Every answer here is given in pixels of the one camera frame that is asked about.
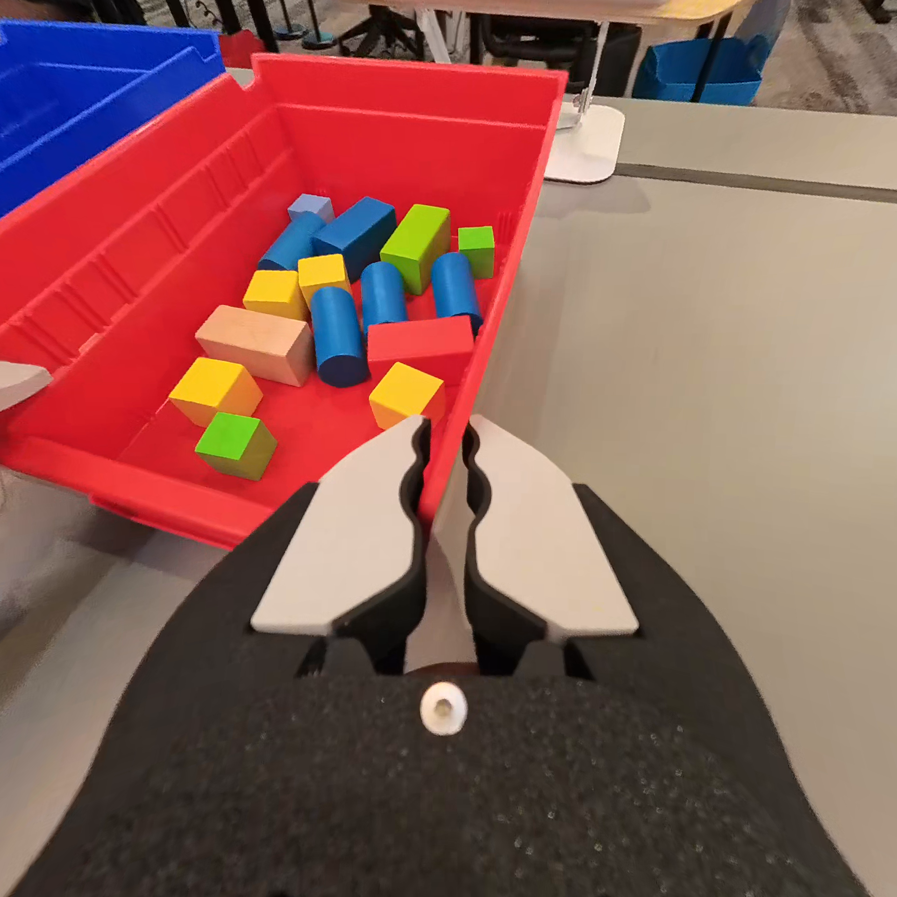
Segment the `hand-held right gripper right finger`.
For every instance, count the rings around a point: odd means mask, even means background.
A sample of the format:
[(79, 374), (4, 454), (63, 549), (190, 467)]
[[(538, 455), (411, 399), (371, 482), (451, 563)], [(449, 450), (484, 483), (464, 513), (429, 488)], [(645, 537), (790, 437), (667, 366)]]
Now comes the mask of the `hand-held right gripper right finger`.
[(465, 614), (487, 643), (632, 636), (639, 623), (574, 483), (476, 413), (463, 440)]

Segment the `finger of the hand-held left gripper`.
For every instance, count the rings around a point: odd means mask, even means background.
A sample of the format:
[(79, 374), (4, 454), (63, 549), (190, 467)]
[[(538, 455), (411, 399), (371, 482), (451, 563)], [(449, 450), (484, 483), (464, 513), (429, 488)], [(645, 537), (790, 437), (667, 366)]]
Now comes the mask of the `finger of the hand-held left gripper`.
[(52, 375), (44, 367), (2, 361), (1, 412), (28, 400), (52, 382)]

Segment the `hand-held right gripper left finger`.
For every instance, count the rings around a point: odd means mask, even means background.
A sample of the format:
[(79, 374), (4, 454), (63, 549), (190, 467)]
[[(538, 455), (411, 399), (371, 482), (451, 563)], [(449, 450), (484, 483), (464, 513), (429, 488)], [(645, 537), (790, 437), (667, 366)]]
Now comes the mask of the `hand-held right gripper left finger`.
[(250, 618), (255, 632), (334, 635), (420, 570), (431, 431), (412, 415), (322, 476)]

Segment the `green wooden cube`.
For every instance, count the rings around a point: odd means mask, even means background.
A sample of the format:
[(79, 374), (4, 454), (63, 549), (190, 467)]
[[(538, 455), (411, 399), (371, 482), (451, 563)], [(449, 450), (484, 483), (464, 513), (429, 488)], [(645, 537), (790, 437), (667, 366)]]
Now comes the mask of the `green wooden cube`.
[(253, 482), (262, 479), (278, 441), (263, 420), (217, 412), (194, 448), (213, 470)]

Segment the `red plastic bin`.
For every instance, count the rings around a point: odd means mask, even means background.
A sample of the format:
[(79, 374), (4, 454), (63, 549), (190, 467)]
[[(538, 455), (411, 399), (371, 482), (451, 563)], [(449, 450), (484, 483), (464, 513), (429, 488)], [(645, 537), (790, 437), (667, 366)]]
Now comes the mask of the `red plastic bin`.
[(150, 527), (228, 549), (377, 435), (372, 386), (264, 382), (278, 441), (263, 478), (215, 472), (169, 394), (196, 330), (241, 305), (303, 193), (343, 212), (448, 208), (493, 227), (484, 325), (432, 431), (419, 517), (430, 528), (499, 332), (543, 185), (566, 78), (464, 64), (257, 54), (2, 219), (2, 360), (52, 383), (2, 412), (2, 465)]

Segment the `natural wooden block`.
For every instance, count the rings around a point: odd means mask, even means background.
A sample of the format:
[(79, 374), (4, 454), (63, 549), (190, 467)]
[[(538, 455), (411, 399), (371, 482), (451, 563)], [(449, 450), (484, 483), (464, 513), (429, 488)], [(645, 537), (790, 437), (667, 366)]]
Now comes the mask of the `natural wooden block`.
[(195, 337), (207, 356), (253, 377), (301, 387), (317, 368), (311, 329), (301, 320), (221, 305)]

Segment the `red wooden block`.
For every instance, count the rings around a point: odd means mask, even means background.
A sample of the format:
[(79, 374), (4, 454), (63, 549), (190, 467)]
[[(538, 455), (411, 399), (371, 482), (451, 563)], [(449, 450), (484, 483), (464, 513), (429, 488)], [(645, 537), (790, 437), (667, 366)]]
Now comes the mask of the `red wooden block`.
[(382, 379), (403, 363), (457, 386), (465, 376), (475, 348), (469, 316), (373, 324), (367, 331), (370, 375)]

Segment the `yellow wooden cube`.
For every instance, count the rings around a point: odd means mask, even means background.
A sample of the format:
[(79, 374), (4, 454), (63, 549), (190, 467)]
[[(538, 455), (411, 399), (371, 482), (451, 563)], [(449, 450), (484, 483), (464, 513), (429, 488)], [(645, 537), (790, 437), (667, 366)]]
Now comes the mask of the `yellow wooden cube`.
[(308, 320), (295, 270), (256, 270), (243, 295), (245, 309), (288, 320)]

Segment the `blue plastic bin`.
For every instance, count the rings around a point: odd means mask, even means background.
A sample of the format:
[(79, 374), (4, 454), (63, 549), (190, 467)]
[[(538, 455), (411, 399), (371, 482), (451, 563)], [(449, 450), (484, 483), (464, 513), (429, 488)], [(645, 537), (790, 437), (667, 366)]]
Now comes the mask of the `blue plastic bin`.
[(223, 73), (211, 30), (2, 20), (1, 215)]

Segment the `long green wooden block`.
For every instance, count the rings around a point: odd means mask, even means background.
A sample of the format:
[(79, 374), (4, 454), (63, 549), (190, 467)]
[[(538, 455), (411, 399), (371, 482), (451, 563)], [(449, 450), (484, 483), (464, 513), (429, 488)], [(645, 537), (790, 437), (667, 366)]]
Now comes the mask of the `long green wooden block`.
[(400, 273), (405, 291), (420, 296), (431, 283), (432, 265), (450, 252), (450, 210), (414, 204), (380, 251), (383, 262)]

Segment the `small green wooden block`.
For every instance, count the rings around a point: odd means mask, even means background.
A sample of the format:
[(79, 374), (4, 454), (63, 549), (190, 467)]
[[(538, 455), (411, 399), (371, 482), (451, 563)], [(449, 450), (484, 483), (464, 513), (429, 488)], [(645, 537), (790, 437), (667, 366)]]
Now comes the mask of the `small green wooden block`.
[(494, 276), (496, 240), (492, 226), (459, 227), (457, 251), (467, 259), (475, 280), (488, 280)]

